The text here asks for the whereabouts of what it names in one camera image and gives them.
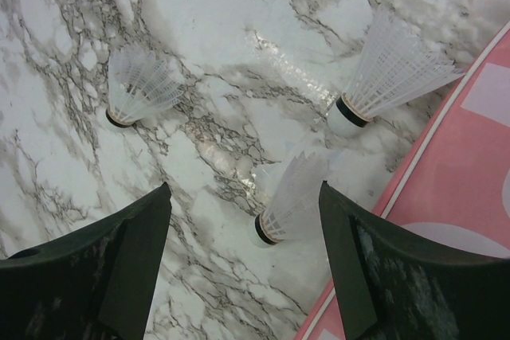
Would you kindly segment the white shuttlecock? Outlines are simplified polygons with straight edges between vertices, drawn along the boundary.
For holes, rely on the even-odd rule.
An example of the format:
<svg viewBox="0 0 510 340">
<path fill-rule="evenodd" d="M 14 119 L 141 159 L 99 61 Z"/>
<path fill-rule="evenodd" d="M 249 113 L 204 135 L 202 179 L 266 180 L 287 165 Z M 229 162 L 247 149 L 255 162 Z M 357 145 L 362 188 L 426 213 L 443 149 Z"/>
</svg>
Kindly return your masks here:
<svg viewBox="0 0 510 340">
<path fill-rule="evenodd" d="M 294 156 L 268 206 L 250 221 L 247 233 L 251 242 L 270 248 L 286 240 L 319 236 L 320 189 L 340 155 L 337 150 L 325 150 Z"/>
<path fill-rule="evenodd" d="M 356 136 L 375 117 L 464 76 L 444 53 L 429 49 L 408 25 L 380 5 L 367 31 L 359 63 L 329 108 L 338 136 Z"/>
<path fill-rule="evenodd" d="M 165 56 L 125 45 L 108 59 L 108 106 L 105 116 L 127 128 L 174 107 L 183 94 L 171 62 Z"/>
</svg>

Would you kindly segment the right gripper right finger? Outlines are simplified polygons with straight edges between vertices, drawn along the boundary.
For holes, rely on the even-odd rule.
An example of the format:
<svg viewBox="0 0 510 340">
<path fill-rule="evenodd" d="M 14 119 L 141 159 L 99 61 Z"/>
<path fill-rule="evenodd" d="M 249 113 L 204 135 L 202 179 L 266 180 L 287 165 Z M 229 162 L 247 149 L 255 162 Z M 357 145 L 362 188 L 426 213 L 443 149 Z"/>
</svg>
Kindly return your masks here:
<svg viewBox="0 0 510 340">
<path fill-rule="evenodd" d="M 335 296 L 347 339 L 507 339 L 509 261 L 451 248 L 322 183 Z"/>
</svg>

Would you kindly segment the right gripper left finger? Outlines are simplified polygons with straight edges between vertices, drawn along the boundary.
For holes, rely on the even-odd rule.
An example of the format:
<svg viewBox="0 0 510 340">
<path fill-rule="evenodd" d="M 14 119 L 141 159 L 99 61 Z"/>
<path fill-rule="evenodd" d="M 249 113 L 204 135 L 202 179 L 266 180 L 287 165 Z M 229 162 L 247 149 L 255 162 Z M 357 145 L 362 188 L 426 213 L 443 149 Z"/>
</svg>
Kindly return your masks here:
<svg viewBox="0 0 510 340">
<path fill-rule="evenodd" d="M 141 339 L 171 219 L 167 183 L 1 262 L 3 339 Z"/>
</svg>

